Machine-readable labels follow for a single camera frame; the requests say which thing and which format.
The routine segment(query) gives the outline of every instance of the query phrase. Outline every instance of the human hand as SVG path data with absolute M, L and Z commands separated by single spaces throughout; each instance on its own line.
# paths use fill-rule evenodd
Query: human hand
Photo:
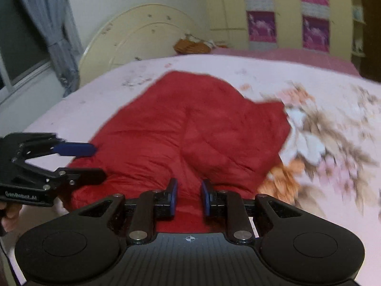
M 0 210 L 5 210 L 5 215 L 1 218 L 1 225 L 6 232 L 11 232 L 16 228 L 22 204 L 0 202 Z

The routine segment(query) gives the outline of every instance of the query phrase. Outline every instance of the red towel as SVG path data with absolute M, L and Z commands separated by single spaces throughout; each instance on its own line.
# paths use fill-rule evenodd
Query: red towel
M 91 141 L 96 155 L 72 162 L 72 167 L 100 167 L 108 178 L 76 190 L 65 205 L 77 209 L 114 193 L 137 198 L 165 189 L 175 177 L 176 215 L 158 222 L 157 231 L 209 232 L 201 179 L 252 198 L 280 162 L 289 131 L 282 103 L 254 103 L 217 78 L 171 72 L 99 130 Z

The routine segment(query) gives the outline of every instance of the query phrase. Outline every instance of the metal screw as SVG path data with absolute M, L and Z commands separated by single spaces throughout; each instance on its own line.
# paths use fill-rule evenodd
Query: metal screw
M 238 240 L 249 240 L 252 235 L 249 231 L 245 231 L 245 230 L 239 230 L 239 231 L 236 231 L 234 232 L 233 236 L 238 239 Z
M 130 238 L 132 240 L 144 240 L 147 236 L 147 232 L 141 230 L 132 231 L 130 233 Z

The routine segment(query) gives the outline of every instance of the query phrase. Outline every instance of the wardrobe door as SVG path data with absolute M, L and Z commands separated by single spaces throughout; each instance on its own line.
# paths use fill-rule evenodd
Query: wardrobe door
M 274 0 L 279 48 L 302 48 L 301 0 Z
M 245 0 L 223 0 L 229 43 L 235 49 L 249 48 Z
M 330 54 L 351 60 L 353 39 L 352 0 L 330 0 Z
M 223 0 L 206 0 L 206 7 L 212 39 L 217 44 L 227 43 L 229 35 L 226 30 L 227 23 Z

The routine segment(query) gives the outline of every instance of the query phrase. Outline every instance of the gray curtain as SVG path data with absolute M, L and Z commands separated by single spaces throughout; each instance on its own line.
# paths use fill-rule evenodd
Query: gray curtain
M 68 0 L 21 0 L 44 37 L 53 67 L 65 88 L 64 97 L 78 89 L 79 72 L 75 52 L 63 34 Z
M 73 48 L 76 60 L 77 62 L 79 62 L 79 60 L 81 59 L 83 55 L 84 50 L 81 43 L 81 39 L 79 38 L 77 26 L 75 25 L 75 20 L 74 20 L 73 11 L 71 9 L 70 2 L 68 2 L 67 9 L 66 9 L 65 31 L 66 31 L 67 39 Z

